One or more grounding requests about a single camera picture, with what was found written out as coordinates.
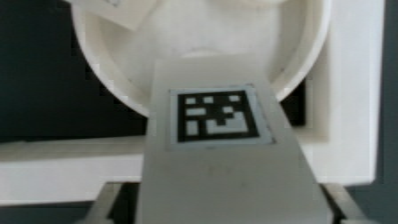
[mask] curved white rim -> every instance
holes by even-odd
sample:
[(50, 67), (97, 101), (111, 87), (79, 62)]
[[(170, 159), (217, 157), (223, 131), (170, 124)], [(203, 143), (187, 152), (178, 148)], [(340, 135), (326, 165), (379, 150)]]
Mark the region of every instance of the curved white rim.
[[(296, 90), (306, 78), (328, 38), (333, 2), (331, 0), (308, 0), (308, 3), (310, 3), (308, 12), (312, 13), (308, 13), (306, 17), (306, 27), (299, 49), (292, 57), (294, 59), (289, 63), (285, 72), (281, 73), (276, 81), (273, 82), (273, 89), (276, 91), (280, 101), (290, 95), (292, 91)], [(91, 37), (102, 35), (100, 22), (98, 22), (100, 20), (97, 18), (98, 17), (93, 14), (90, 14), (77, 6), (74, 7), (74, 24), (84, 55), (97, 76), (113, 94), (116, 95), (122, 102), (129, 105), (129, 107), (145, 116), (148, 116), (150, 97), (141, 92), (141, 90), (132, 86), (130, 81), (123, 76), (116, 63), (111, 60), (111, 55), (107, 53), (107, 47), (102, 38), (97, 38), (98, 39), (97, 43), (91, 42), (91, 44), (88, 44), (88, 39), (93, 40)]]

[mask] metal stand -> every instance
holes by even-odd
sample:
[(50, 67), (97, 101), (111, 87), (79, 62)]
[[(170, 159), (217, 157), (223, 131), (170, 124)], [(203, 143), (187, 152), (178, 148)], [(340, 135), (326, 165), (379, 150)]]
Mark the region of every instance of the metal stand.
[[(379, 224), (369, 220), (345, 187), (338, 184), (324, 184), (322, 189), (335, 211), (331, 224)], [(138, 199), (139, 183), (107, 183), (88, 217), (77, 224), (136, 224)]]

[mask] black background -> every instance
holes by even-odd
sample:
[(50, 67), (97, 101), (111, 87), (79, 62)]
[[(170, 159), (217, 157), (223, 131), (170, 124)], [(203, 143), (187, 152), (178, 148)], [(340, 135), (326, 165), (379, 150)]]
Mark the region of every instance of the black background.
[[(388, 0), (377, 181), (351, 188), (370, 217), (398, 221), (398, 0)], [(104, 88), (59, 0), (0, 0), (0, 141), (143, 135), (146, 118)], [(3, 224), (68, 224), (90, 203), (0, 208)]]

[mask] white plastic bowl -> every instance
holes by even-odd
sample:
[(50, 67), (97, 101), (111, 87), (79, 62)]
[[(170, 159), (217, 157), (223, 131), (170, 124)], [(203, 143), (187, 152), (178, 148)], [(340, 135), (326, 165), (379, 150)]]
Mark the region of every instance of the white plastic bowl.
[[(260, 50), (265, 56), (264, 63), (273, 88), (278, 99), (283, 100), (305, 80), (322, 50), (329, 31), (331, 0), (292, 0), (269, 10), (273, 16), (265, 37), (271, 44), (262, 46)], [(130, 57), (123, 51), (125, 44), (134, 41), (138, 33), (77, 6), (74, 7), (74, 23), (82, 51), (98, 78), (123, 103), (148, 116), (152, 75), (136, 75), (132, 65), (122, 66), (122, 59)]]

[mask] qr-like code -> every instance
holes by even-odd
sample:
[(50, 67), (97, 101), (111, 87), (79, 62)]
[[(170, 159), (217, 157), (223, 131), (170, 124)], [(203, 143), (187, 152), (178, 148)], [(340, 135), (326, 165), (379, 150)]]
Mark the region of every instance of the qr-like code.
[(178, 142), (260, 137), (246, 91), (178, 96)]

